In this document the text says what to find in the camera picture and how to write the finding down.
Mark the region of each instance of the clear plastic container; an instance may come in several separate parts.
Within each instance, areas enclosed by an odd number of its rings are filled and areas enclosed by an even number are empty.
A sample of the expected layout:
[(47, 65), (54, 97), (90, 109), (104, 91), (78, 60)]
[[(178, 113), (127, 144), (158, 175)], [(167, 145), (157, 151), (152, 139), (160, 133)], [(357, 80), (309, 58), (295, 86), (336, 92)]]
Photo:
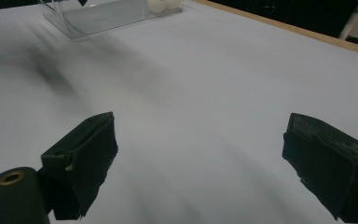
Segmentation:
[(71, 39), (179, 12), (183, 0), (39, 0), (45, 18)]

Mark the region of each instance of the tabletop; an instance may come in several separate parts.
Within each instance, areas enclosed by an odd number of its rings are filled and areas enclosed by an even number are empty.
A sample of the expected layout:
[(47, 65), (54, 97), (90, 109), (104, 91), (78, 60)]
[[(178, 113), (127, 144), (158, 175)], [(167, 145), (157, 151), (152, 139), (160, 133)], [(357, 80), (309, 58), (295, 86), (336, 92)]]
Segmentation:
[(107, 111), (119, 152), (82, 223), (337, 223), (282, 135), (296, 112), (358, 139), (358, 53), (189, 0), (77, 41), (0, 10), (0, 173)]

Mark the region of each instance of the ping pong ball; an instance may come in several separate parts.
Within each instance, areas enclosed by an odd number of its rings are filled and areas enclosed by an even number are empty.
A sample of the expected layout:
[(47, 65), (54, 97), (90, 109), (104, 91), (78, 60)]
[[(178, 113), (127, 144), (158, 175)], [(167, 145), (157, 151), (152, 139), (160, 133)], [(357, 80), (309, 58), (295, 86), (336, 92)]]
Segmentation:
[(154, 13), (162, 12), (167, 7), (166, 0), (147, 0), (147, 4)]
[(165, 0), (167, 1), (167, 9), (175, 9), (179, 7), (181, 0)]

